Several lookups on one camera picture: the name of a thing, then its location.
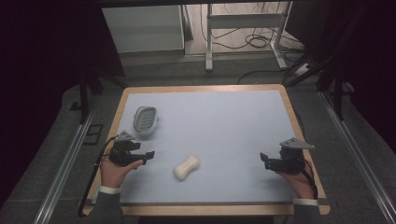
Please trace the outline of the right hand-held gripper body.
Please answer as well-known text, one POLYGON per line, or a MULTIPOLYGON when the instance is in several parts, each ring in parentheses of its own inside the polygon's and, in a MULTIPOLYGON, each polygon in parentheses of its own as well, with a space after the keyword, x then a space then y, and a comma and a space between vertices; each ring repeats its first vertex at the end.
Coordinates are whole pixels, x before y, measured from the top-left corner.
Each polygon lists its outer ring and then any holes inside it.
POLYGON ((269 159, 267 155, 264 156, 265 169, 290 175, 297 175, 305 168, 303 150, 315 148, 295 137, 281 142, 280 146, 279 159, 269 159))

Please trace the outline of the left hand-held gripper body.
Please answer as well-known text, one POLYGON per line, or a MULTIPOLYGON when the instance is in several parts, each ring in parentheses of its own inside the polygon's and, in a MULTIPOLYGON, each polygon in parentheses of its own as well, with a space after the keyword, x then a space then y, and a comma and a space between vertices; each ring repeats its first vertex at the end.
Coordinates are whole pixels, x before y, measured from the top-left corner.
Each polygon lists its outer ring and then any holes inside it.
POLYGON ((133 150, 138 150, 140 146, 140 143, 134 143, 134 137, 131 134, 122 131, 114 139, 113 147, 110 149, 109 159, 119 166, 127 166, 140 160, 146 163, 148 160, 146 154, 132 153, 133 150))

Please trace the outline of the grey mesh basket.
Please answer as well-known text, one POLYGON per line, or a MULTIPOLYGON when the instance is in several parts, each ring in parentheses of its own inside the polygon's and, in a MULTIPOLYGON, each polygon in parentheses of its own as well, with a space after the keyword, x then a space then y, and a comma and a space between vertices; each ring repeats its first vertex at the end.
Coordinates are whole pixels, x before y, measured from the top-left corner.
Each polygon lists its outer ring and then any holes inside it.
POLYGON ((155 131, 158 120, 157 109, 152 106, 140 106, 134 115, 134 131, 141 136, 147 136, 155 131))

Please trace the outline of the beige peanut-shaped toy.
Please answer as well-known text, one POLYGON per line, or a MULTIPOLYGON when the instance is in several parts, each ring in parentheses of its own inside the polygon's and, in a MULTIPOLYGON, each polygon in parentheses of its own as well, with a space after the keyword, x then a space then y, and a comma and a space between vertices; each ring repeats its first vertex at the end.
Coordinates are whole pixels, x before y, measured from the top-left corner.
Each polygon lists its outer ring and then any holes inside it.
POLYGON ((189 156, 181 164, 175 167, 174 175, 178 180, 184 180, 188 174, 200 166, 200 160, 196 156, 189 156))

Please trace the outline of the person's left hand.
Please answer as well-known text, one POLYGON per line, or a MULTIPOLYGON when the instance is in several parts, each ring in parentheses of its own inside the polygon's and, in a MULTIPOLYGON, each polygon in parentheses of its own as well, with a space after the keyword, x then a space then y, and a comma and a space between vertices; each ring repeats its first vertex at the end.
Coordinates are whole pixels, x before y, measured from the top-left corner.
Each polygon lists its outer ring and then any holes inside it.
POLYGON ((142 160, 130 163, 127 166, 118 166, 105 155, 100 162, 101 185, 103 187, 117 189, 125 177, 132 171, 143 164, 142 160))

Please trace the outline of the person's right hand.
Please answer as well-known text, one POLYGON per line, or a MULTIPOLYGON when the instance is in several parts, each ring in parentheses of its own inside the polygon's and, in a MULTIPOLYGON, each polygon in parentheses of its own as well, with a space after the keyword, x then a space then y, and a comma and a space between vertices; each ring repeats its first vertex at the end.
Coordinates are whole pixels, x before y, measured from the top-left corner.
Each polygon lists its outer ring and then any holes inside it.
POLYGON ((297 175, 290 175, 277 172, 277 174, 287 180, 290 188, 293 190, 298 199, 314 199, 314 191, 310 185, 309 180, 303 173, 299 173, 297 175))

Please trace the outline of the light blue table mat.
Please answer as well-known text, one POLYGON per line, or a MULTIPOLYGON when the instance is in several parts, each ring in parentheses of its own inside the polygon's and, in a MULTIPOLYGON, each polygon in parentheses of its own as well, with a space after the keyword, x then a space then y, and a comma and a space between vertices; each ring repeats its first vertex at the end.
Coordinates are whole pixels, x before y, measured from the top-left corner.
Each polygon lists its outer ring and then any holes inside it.
POLYGON ((288 183, 266 170, 260 153, 279 155, 292 138, 287 109, 279 91, 200 91, 131 93, 118 129, 131 133, 136 110, 158 111, 155 131, 136 140, 140 152, 154 158, 123 182, 125 204, 287 203, 288 183), (200 166, 184 180, 174 169, 189 156, 200 166))

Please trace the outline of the black tripod stand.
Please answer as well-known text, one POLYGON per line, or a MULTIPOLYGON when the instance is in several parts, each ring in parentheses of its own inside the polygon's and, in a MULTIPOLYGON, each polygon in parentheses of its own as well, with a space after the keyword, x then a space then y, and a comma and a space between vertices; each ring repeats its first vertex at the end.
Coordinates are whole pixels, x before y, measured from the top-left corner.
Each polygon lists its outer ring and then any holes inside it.
POLYGON ((291 76, 291 72, 294 71, 292 68, 285 76, 283 80, 283 85, 285 87, 293 87, 298 83, 312 77, 314 74, 320 72, 321 75, 317 81, 317 89, 319 91, 326 91, 329 89, 330 85, 334 83, 334 93, 333 93, 333 111, 337 118, 343 120, 342 114, 342 96, 343 96, 343 80, 344 75, 340 70, 340 64, 342 59, 342 54, 347 47, 349 39, 352 37, 353 32, 358 26, 362 15, 364 14, 367 5, 364 3, 357 4, 353 7, 347 14, 346 18, 335 28, 331 35, 327 37, 324 41, 319 43, 320 46, 324 46, 326 43, 332 48, 330 55, 326 60, 319 63, 316 67, 307 72, 304 72, 299 77, 293 80, 288 80, 291 76))
POLYGON ((100 81, 101 78, 115 84, 123 90, 129 87, 124 81, 121 81, 117 77, 107 75, 98 69, 92 69, 81 73, 78 77, 79 101, 74 102, 70 107, 71 111, 81 112, 80 124, 83 124, 90 114, 88 91, 91 91, 93 95, 101 95, 104 92, 104 86, 100 81))

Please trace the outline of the white cabinet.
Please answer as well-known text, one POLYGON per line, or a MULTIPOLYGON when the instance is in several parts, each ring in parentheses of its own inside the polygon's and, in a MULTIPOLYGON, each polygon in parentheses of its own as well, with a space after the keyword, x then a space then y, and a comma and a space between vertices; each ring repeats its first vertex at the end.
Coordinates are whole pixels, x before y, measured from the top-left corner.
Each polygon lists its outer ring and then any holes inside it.
POLYGON ((118 53, 184 49, 180 6, 103 8, 118 53))

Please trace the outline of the white metal stand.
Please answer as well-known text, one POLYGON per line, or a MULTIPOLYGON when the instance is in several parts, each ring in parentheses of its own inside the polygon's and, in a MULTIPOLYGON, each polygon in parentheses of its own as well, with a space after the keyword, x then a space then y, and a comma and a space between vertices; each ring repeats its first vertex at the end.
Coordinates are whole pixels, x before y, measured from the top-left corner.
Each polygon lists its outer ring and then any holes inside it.
POLYGON ((275 37, 269 42, 280 69, 286 69, 286 62, 281 55, 279 44, 290 12, 288 1, 281 12, 248 14, 214 14, 213 5, 206 6, 206 48, 205 70, 213 70, 212 31, 219 29, 273 28, 275 37))

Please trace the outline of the black floor bracket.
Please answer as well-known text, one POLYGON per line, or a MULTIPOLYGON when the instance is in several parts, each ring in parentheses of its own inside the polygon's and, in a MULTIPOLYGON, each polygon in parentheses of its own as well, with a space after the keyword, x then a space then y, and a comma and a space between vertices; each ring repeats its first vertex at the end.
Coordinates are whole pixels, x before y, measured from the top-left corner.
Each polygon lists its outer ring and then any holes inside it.
POLYGON ((99 143, 101 138, 103 124, 93 124, 89 126, 88 131, 85 134, 83 145, 85 146, 95 146, 99 143))

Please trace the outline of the aluminium floor rail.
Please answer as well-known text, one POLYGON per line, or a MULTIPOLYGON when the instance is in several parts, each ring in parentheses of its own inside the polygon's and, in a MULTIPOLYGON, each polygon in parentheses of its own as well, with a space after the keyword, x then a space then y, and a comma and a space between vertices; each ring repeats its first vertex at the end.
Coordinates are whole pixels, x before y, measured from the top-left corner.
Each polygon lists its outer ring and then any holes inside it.
POLYGON ((49 224, 51 216, 54 212, 56 204, 60 199, 64 185, 70 175, 74 162, 82 146, 83 139, 92 123, 92 119, 97 111, 98 102, 92 103, 92 109, 88 113, 87 118, 78 125, 78 130, 74 134, 73 140, 66 150, 65 156, 60 164, 60 167, 49 187, 49 191, 44 198, 38 212, 35 216, 33 224, 49 224))
POLYGON ((336 129, 338 130, 343 141, 345 142, 345 145, 353 161, 356 163, 367 187, 372 192, 375 201, 378 204, 379 209, 381 210, 386 221, 388 222, 388 224, 396 224, 396 206, 394 205, 392 199, 389 197, 389 194, 387 193, 383 184, 376 177, 368 161, 363 156, 361 148, 358 146, 346 123, 343 120, 339 119, 339 117, 333 110, 333 103, 330 96, 323 91, 320 91, 318 95, 322 99, 326 110, 328 111, 336 129))

